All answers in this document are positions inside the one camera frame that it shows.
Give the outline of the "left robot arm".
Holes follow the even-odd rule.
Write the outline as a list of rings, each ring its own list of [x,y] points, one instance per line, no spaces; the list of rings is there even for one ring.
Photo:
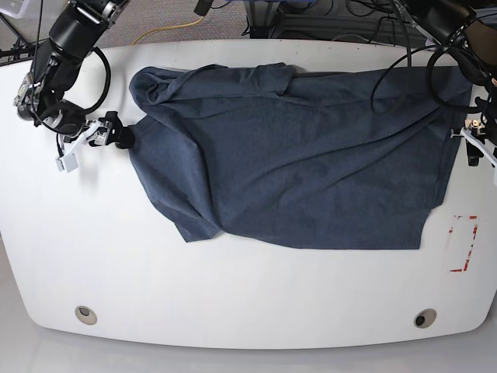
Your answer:
[[[467,162],[477,166],[487,158],[496,167],[496,153],[484,149],[489,140],[496,144],[496,29],[483,23],[473,8],[462,1],[391,1],[390,7],[405,36],[406,54],[394,62],[393,70],[403,60],[412,67],[412,55],[433,50],[425,72],[429,95],[441,107],[463,114],[480,114],[481,119],[459,131],[465,138]],[[481,86],[487,97],[474,99],[475,105],[462,106],[442,99],[433,85],[436,62],[449,54],[463,76]]]

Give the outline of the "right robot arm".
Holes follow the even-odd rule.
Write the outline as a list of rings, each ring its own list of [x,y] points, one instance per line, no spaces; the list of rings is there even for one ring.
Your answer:
[[[57,149],[72,143],[90,128],[87,116],[101,107],[111,83],[111,67],[96,46],[115,24],[128,1],[69,1],[50,28],[48,38],[37,42],[33,61],[14,99],[19,117],[31,120],[57,135]],[[75,84],[82,62],[91,53],[103,63],[103,91],[96,103],[81,108],[64,99]]]

